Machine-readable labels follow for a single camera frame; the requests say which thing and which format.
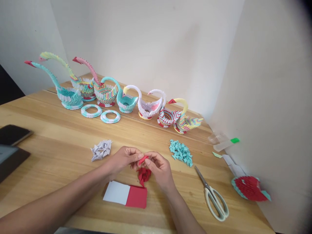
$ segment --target pile of paper pieces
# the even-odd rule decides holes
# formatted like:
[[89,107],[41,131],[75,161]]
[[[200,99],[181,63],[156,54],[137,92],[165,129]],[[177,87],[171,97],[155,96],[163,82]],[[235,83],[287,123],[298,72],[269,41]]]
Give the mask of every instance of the pile of paper pieces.
[[179,141],[175,140],[170,140],[171,144],[169,146],[170,152],[174,153],[172,157],[176,160],[180,160],[185,162],[189,167],[193,166],[193,160],[192,160],[192,155],[189,151],[189,148],[184,145],[179,143]]
[[139,172],[137,177],[140,181],[140,184],[144,187],[144,182],[150,179],[152,171],[150,169],[146,169],[145,167],[142,167],[137,171]]
[[246,175],[243,169],[239,165],[236,165],[229,155],[223,154],[222,156],[235,177],[241,177]]
[[94,145],[94,147],[91,148],[93,153],[91,161],[102,160],[106,155],[109,155],[111,152],[111,143],[111,140],[103,140],[97,145]]
[[116,181],[108,184],[103,201],[115,202],[128,207],[146,208],[147,189],[125,185]]

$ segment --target scissor handle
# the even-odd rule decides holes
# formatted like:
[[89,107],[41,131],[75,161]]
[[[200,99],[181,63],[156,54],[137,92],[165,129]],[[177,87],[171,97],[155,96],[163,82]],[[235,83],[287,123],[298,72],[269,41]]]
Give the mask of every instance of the scissor handle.
[[[206,202],[208,204],[209,210],[211,211],[212,215],[219,220],[220,222],[223,222],[229,215],[229,211],[228,211],[228,206],[225,202],[225,200],[223,199],[223,197],[220,195],[220,193],[218,193],[217,190],[213,189],[212,187],[210,187],[211,192],[209,191],[209,189],[205,188],[205,194],[206,194]],[[218,195],[218,197],[220,198],[221,202],[223,203],[223,206],[220,204],[219,200],[216,198],[215,194]],[[216,208],[219,216],[217,216],[214,212],[214,210],[211,207],[210,204],[210,200],[212,201],[214,207]]]

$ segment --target human hand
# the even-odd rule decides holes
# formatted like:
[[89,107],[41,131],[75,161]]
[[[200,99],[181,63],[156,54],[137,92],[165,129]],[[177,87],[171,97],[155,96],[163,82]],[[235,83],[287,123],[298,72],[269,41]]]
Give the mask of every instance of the human hand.
[[137,169],[137,161],[143,158],[143,154],[137,148],[122,146],[112,157],[106,162],[109,165],[110,172],[117,174],[127,165],[131,165],[131,169]]
[[173,181],[170,163],[158,152],[147,152],[144,155],[148,156],[145,159],[145,165],[152,171],[156,178],[156,182],[164,193],[168,193],[175,189],[176,185]]

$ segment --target white wall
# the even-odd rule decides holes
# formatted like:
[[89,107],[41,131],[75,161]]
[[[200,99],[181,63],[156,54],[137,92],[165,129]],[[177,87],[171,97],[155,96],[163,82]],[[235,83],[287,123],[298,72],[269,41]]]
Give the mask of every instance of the white wall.
[[311,200],[311,31],[299,6],[246,1],[209,122],[241,143],[226,151],[260,178],[276,232],[300,233]]
[[[51,0],[69,60],[210,117],[244,0]],[[70,61],[76,75],[88,72]]]
[[[0,64],[26,94],[53,86],[49,76],[24,64],[38,62],[41,52],[51,51],[66,60],[65,50],[49,0],[0,1]],[[44,65],[59,79],[69,80],[55,61]]]

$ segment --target white paper sheet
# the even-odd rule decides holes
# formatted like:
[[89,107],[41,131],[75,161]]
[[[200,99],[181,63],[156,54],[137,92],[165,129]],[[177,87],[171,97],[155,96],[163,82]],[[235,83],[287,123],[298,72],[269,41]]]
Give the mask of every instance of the white paper sheet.
[[111,181],[108,184],[105,195],[103,197],[103,201],[115,202],[126,205],[129,191],[129,185],[124,185],[116,181]]

